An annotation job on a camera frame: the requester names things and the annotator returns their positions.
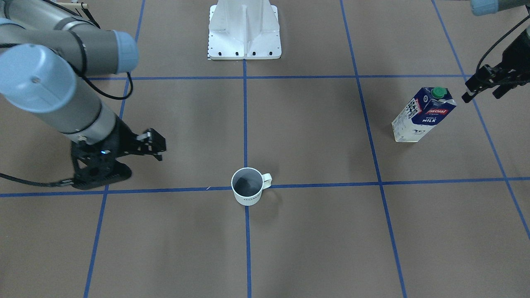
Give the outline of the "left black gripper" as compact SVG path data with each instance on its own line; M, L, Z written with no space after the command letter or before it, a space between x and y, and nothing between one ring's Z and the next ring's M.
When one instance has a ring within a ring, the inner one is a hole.
M506 95L512 86L529 83L530 38L529 30L523 30L503 51L497 66L483 65L466 81L466 92L462 95L470 103L479 93L498 85L492 92L496 99Z

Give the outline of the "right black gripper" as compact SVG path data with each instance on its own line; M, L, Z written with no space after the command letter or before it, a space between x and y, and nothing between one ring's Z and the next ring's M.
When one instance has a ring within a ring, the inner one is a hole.
M74 166L108 166L117 158L127 155L151 155L163 160L166 139L153 128L138 135L119 117L114 118L114 127L102 141L87 144L85 141L71 143L70 157Z

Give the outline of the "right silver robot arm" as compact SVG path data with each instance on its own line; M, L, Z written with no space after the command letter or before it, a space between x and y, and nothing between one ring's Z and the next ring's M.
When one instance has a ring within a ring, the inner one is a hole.
M112 158L153 155L161 161L166 141L150 128L138 135L100 96L92 75L130 73L139 62L135 39L103 30L50 0L2 0L1 94L69 138Z

